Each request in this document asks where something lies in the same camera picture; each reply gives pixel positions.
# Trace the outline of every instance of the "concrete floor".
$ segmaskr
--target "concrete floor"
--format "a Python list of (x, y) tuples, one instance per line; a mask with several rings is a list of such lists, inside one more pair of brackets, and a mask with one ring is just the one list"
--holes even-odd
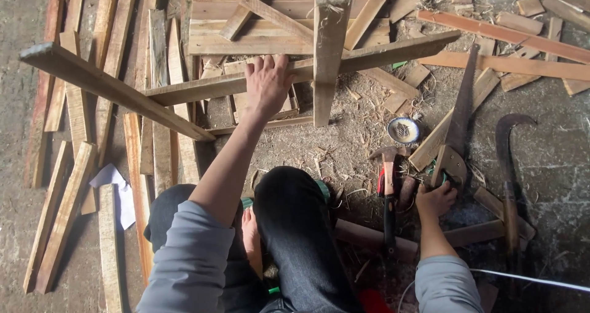
[[(82, 55), (88, 56), (89, 37), (94, 25), (97, 0), (85, 0), (81, 39)], [(476, 3), (493, 5), (493, 12), (512, 11), (514, 0), (476, 0)], [(96, 215), (79, 217), (69, 241), (55, 290), (46, 295), (22, 291), (22, 280), (30, 255), (38, 215), (45, 189), (24, 190), (21, 186), (22, 164), (30, 114), (37, 87), (37, 71), (18, 61), (18, 51), (41, 42), (47, 0), (0, 0), (0, 312), (99, 312), (105, 311), (101, 288), (100, 249)], [(447, 0), (437, 4), (440, 10), (451, 10)], [(542, 20), (549, 22), (551, 14)], [(425, 24), (425, 34), (445, 31), (447, 28)], [(398, 38), (407, 38), (402, 32)], [(465, 50), (473, 36), (463, 35), (450, 50)], [(565, 23), (562, 41), (590, 48), (588, 34)], [(123, 68), (129, 67), (123, 61)], [(402, 76), (408, 68), (401, 68)], [(431, 68), (434, 78), (425, 83), (433, 89), (432, 106), (423, 108), (423, 127), (428, 132), (452, 107), (461, 79), (461, 70)], [(367, 97), (351, 102), (343, 86), (349, 86)], [(299, 96), (303, 112), (310, 111), (309, 91)], [(298, 166), (317, 177), (313, 158), (314, 147), (335, 148), (322, 163), (322, 174), (329, 176), (330, 184), (344, 186), (347, 192), (363, 187), (361, 175), (373, 181), (377, 164), (365, 160), (359, 136), (370, 141), (374, 150), (390, 144), (383, 134), (383, 123), (391, 117), (379, 106), (385, 97), (379, 86), (357, 74), (339, 79), (339, 90), (333, 106), (335, 125), (324, 128), (292, 127), (266, 131), (251, 163), (250, 174), (256, 168), (269, 169), (282, 164)], [(368, 99), (378, 105), (373, 109)], [(590, 263), (586, 254), (590, 249), (590, 93), (568, 97), (560, 80), (542, 78), (516, 91), (504, 93), (497, 88), (480, 107), (472, 121), (469, 145), (470, 162), (486, 175), (487, 188), (501, 195), (502, 178), (496, 161), (494, 128), (506, 113), (520, 112), (533, 117), (536, 128), (520, 127), (512, 135), (512, 151), (517, 179), (522, 187), (523, 200), (520, 214), (537, 229), (524, 255), (527, 276), (540, 277), (572, 284), (590, 286)], [(124, 112), (118, 109), (117, 114)], [(365, 115), (377, 113), (375, 120)], [(63, 139), (70, 139), (67, 131), (51, 136), (54, 147)], [(107, 156), (127, 176), (127, 161), (122, 139), (121, 121), (114, 121), (114, 137)], [(218, 139), (221, 147), (225, 139)], [(56, 153), (52, 153), (51, 165)], [(374, 196), (350, 196), (346, 208), (336, 210), (339, 217), (361, 225), (380, 229), (380, 201)], [(404, 237), (417, 240), (419, 227), (415, 224), (415, 211), (407, 217)], [(473, 225), (493, 216), (474, 203), (469, 195), (461, 205), (455, 206), (444, 219), (444, 227), (454, 229)], [(141, 293), (142, 282), (135, 227), (121, 232), (120, 243), (125, 252), (121, 269), (125, 271), (123, 288), (127, 311), (135, 307)], [(366, 259), (374, 259), (362, 277), (359, 287), (379, 287), (388, 302), (399, 300), (400, 289), (412, 279), (414, 267), (395, 264), (375, 258), (368, 252), (343, 245), (344, 262), (354, 278)], [(491, 241), (459, 249), (461, 256), (473, 268), (504, 271), (502, 241)], [(501, 289), (495, 306), (496, 312), (585, 312), (590, 296), (555, 287), (531, 285), (525, 291), (523, 303), (509, 307), (502, 291), (504, 279), (485, 277)], [(411, 296), (404, 308), (413, 312)]]

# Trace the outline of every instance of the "gray sleeve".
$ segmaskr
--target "gray sleeve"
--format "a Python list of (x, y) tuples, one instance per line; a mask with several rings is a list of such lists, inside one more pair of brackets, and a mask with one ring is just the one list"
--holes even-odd
[(192, 201), (178, 205), (137, 311), (223, 312), (218, 299), (234, 233)]
[(469, 267), (451, 255), (420, 261), (416, 271), (416, 298), (420, 313), (483, 313)]

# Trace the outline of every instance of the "right hand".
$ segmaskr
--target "right hand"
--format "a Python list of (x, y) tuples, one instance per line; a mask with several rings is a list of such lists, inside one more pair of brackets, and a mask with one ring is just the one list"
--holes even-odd
[(289, 57), (284, 54), (276, 63), (272, 56), (266, 55), (264, 60), (256, 57), (254, 63), (246, 65), (247, 114), (266, 123), (281, 110), (295, 79), (295, 75), (285, 72), (288, 62)]
[(418, 187), (416, 206), (420, 214), (440, 217), (451, 208), (457, 198), (457, 189), (451, 189), (451, 182), (444, 182), (438, 189), (426, 191), (424, 184)]

